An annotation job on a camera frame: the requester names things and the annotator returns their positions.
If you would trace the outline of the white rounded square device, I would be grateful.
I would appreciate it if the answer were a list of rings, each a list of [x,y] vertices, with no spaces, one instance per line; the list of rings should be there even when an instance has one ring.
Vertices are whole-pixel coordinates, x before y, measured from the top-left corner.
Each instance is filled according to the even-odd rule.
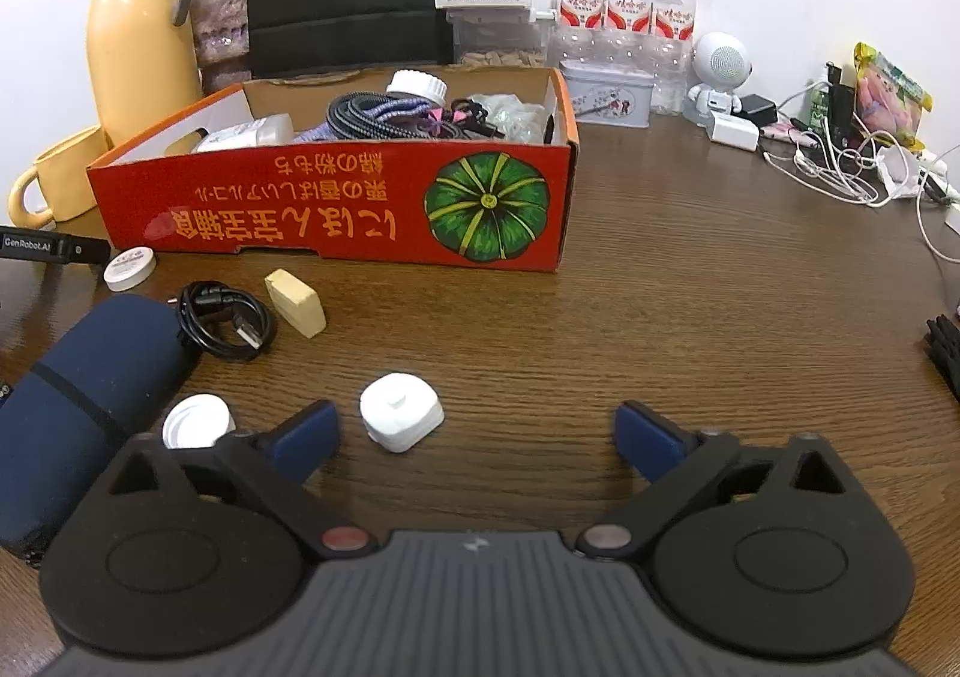
[[[394,454],[406,453],[444,422],[438,393],[410,373],[387,373],[368,384],[358,409],[371,440]]]

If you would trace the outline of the small white bottle cap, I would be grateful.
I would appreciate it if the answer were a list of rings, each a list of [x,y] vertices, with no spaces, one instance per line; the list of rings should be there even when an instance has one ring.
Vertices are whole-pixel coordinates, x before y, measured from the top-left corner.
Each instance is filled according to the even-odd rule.
[[[168,450],[212,448],[224,435],[236,430],[228,404],[216,394],[194,394],[172,407],[161,429]]]

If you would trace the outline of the navy blue soft case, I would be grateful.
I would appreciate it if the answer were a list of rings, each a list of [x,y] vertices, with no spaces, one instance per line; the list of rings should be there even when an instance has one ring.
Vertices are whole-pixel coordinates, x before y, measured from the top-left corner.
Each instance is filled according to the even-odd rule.
[[[2,397],[2,547],[36,567],[112,457],[146,432],[199,360],[174,311],[99,303]]]

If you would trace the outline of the clear cotton swab box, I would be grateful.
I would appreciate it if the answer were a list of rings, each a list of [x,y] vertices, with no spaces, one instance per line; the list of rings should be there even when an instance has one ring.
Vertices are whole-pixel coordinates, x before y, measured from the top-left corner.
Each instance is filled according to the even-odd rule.
[[[229,128],[218,129],[203,136],[195,145],[194,154],[221,152],[221,150],[256,149],[256,147],[275,147],[290,144],[295,137],[293,121],[286,115],[270,115],[252,119],[249,122],[235,124]]]

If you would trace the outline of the purple woven cloth pouch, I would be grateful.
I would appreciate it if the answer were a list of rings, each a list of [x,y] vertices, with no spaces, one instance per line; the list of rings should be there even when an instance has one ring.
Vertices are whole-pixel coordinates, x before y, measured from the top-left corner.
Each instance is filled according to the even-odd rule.
[[[332,101],[324,121],[296,134],[293,142],[441,139],[446,129],[434,113],[423,98],[352,92]]]

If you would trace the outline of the iridescent bundle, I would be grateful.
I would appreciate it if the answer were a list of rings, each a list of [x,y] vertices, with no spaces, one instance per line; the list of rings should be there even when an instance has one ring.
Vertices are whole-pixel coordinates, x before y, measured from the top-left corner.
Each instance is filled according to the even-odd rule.
[[[485,122],[509,142],[542,144],[550,113],[544,105],[526,103],[513,94],[483,95],[470,97],[472,103],[482,106]]]

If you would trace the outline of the white ribbed jar lid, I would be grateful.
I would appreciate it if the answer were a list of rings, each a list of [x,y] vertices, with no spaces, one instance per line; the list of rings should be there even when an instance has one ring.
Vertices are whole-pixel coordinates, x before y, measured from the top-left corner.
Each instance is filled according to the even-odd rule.
[[[398,69],[394,72],[391,82],[387,83],[386,92],[391,95],[423,98],[434,106],[444,108],[448,84],[441,77],[433,76],[430,72]]]

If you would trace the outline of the flat white round tin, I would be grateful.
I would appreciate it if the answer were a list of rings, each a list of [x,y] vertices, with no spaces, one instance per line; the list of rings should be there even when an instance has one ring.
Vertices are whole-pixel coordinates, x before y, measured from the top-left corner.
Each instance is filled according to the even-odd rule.
[[[156,254],[149,246],[135,246],[114,256],[104,267],[103,280],[114,293],[128,292],[153,274]]]

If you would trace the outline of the red cardboard box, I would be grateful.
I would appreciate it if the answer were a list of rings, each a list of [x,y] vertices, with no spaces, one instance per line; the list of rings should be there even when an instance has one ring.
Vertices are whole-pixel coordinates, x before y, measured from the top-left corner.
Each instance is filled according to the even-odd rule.
[[[436,74],[454,98],[514,94],[544,105],[550,139],[327,140],[174,152],[192,134],[270,115],[311,128],[331,101],[381,92],[392,74],[238,83],[89,165],[110,241],[171,253],[280,248],[325,259],[555,271],[579,147],[562,74],[496,66]]]

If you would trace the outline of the black gloves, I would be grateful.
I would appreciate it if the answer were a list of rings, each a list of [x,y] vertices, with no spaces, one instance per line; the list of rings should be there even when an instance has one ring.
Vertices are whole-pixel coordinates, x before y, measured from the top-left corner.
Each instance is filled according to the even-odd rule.
[[[960,399],[960,331],[950,317],[939,314],[926,321],[926,351],[955,399]]]

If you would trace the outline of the white charger adapter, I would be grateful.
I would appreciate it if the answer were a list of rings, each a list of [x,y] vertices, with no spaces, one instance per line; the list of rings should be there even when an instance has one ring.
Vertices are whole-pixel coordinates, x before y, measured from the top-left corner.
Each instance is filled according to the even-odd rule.
[[[734,115],[713,113],[709,117],[706,133],[716,144],[727,145],[732,149],[755,152],[760,140],[760,129],[752,121]]]

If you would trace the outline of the white round robot toy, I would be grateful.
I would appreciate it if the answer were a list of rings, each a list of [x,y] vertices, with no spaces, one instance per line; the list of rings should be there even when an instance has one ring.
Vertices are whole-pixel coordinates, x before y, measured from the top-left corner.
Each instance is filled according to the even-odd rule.
[[[690,59],[695,83],[686,92],[683,116],[706,128],[715,113],[740,113],[742,100],[737,90],[752,74],[745,43],[729,33],[704,33],[693,46]]]

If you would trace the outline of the colourful snack bag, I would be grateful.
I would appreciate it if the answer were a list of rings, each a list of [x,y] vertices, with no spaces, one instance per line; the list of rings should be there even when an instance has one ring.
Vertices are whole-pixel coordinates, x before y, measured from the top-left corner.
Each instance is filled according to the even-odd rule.
[[[856,44],[853,59],[856,115],[867,133],[921,154],[918,131],[924,113],[934,106],[932,95],[870,44]]]

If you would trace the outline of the water bottle middle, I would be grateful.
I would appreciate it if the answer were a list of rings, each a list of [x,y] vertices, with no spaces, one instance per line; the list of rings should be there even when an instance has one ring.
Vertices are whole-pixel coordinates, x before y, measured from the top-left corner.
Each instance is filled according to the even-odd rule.
[[[622,69],[639,71],[650,23],[650,0],[604,0],[605,61]]]

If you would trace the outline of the clear seed container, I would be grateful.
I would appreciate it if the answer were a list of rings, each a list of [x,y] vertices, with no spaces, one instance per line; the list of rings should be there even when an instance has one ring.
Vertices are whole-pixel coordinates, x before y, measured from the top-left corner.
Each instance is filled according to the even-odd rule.
[[[452,28],[462,66],[544,66],[553,12],[534,0],[434,0]]]

